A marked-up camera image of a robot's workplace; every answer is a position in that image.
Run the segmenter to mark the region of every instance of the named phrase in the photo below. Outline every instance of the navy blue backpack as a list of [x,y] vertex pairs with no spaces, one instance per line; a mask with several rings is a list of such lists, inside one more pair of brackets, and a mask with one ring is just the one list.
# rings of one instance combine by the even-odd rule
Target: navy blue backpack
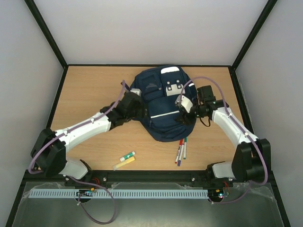
[[[143,101],[148,106],[148,118],[137,118],[148,133],[157,141],[172,142],[187,137],[195,124],[183,125],[175,121],[180,109],[175,101],[190,78],[179,66],[167,65],[141,72],[130,88],[141,90]],[[196,87],[192,83],[184,89],[184,96],[197,100]]]

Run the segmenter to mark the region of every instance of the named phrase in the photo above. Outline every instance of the yellow highlighter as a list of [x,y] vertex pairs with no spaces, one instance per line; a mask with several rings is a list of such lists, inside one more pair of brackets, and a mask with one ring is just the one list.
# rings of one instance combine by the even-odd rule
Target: yellow highlighter
[[129,159],[127,159],[127,160],[125,160],[123,162],[120,162],[120,163],[114,165],[113,168],[114,168],[114,170],[117,170],[118,168],[120,168],[120,167],[122,167],[122,166],[124,166],[124,165],[126,165],[128,163],[131,163],[134,160],[135,160],[134,157],[130,157]]

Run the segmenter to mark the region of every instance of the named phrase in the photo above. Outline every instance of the black frame bar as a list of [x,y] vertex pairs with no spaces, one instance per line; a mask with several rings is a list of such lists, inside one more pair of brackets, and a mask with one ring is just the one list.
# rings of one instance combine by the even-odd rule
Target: black frame bar
[[[28,8],[30,9],[32,15],[34,16],[37,24],[39,25],[40,29],[42,30],[44,36],[46,37],[49,45],[51,46],[53,52],[55,53],[58,61],[60,62],[61,66],[63,67],[64,71],[62,74],[62,78],[54,99],[54,103],[49,115],[49,119],[47,121],[47,127],[50,127],[53,121],[54,113],[59,101],[59,97],[61,94],[61,90],[64,85],[65,77],[68,71],[69,66],[147,66],[147,67],[156,67],[160,65],[146,65],[146,64],[136,64],[136,65],[129,65],[129,64],[70,64],[68,65],[65,61],[58,45],[56,44],[51,32],[49,31],[41,13],[39,12],[39,9],[37,8],[34,0],[24,0],[27,4]],[[264,22],[266,21],[267,17],[269,16],[272,8],[276,4],[277,0],[268,0],[267,4],[265,5],[262,13],[260,14],[258,20],[256,21],[252,31],[250,32],[248,38],[246,39],[243,47],[241,48],[237,58],[235,59],[232,66],[228,65],[181,65],[182,67],[227,67],[229,69],[230,77],[232,80],[232,84],[235,90],[235,94],[238,100],[239,109],[243,118],[243,123],[247,129],[249,129],[251,132],[253,132],[252,124],[250,121],[250,116],[246,107],[246,103],[242,94],[242,90],[236,75],[236,69],[239,66],[240,62],[242,61],[243,57],[245,56],[246,52],[248,51],[250,45],[252,44],[253,40],[257,36],[259,30],[262,28]],[[119,179],[123,179],[124,182],[127,181],[134,181],[134,176],[136,174],[139,175],[138,180],[142,181],[142,179],[145,179],[145,182],[176,182],[176,183],[187,183],[192,184],[191,181],[193,176],[199,176],[199,173],[204,172],[202,171],[127,171],[126,174],[117,174],[113,171],[93,171],[93,175],[97,174],[100,177],[104,175],[108,178],[108,183],[117,181]],[[53,178],[46,178],[43,175],[31,175],[27,171],[24,174],[24,177],[22,179],[21,185],[19,187],[19,190],[17,192],[13,207],[11,209],[8,221],[6,223],[6,227],[11,227],[14,222],[14,218],[16,215],[16,212],[18,210],[18,205],[21,201],[23,191],[25,188],[25,185],[27,182],[64,182],[65,178],[61,175],[58,175]],[[271,183],[274,196],[277,200],[278,208],[282,217],[282,221],[285,227],[289,227],[290,223],[283,205],[283,201],[279,192],[279,189],[277,187],[277,183],[274,177],[273,172],[271,171],[269,173],[268,182]]]

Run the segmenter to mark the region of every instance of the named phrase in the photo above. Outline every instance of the light wood surface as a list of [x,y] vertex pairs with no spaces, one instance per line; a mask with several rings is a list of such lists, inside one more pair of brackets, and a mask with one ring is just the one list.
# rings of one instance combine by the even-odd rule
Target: light wood surface
[[[59,103],[54,115],[52,130],[63,129],[81,122],[118,97],[120,82],[130,85],[134,77],[148,67],[69,67]],[[236,95],[227,68],[184,67],[191,77],[207,76],[222,88],[227,103],[242,121]],[[210,85],[206,80],[196,80],[196,88]],[[220,93],[212,86],[217,99]],[[181,167],[174,163],[178,141],[155,141],[144,127],[130,121],[109,132],[99,134],[73,148],[67,156],[83,159],[92,169],[112,170],[119,158],[135,151],[136,160],[119,170],[204,170],[210,163],[231,161],[235,148],[225,133],[212,123],[207,128],[197,120],[188,137],[187,158]]]

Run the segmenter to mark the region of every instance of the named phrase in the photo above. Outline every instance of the gray wall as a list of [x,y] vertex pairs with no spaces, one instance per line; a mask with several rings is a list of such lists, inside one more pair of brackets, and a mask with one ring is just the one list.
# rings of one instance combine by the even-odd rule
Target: gray wall
[[225,64],[267,0],[35,0],[68,63]]
[[292,226],[302,226],[303,1],[278,1],[237,73]]
[[5,226],[62,68],[23,0],[0,1],[0,18],[0,226]]

